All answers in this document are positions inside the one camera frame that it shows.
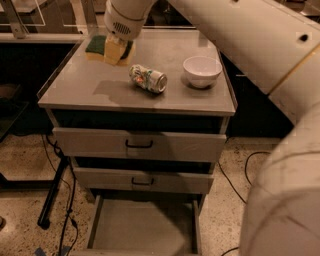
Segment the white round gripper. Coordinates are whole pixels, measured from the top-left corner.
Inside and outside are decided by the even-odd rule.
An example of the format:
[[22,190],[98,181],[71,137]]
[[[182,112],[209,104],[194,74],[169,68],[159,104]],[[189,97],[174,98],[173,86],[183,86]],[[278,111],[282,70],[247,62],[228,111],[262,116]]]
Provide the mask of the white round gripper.
[[104,61],[116,65],[135,39],[146,20],[147,0],[107,0],[104,23],[108,34],[104,44]]

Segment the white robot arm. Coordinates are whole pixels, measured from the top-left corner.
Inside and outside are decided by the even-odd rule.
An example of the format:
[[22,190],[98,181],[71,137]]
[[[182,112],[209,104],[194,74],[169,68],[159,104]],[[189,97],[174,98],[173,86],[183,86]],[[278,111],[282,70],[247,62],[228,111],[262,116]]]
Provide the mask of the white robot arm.
[[240,256],[320,256],[320,27],[276,0],[168,0],[294,128],[251,186]]

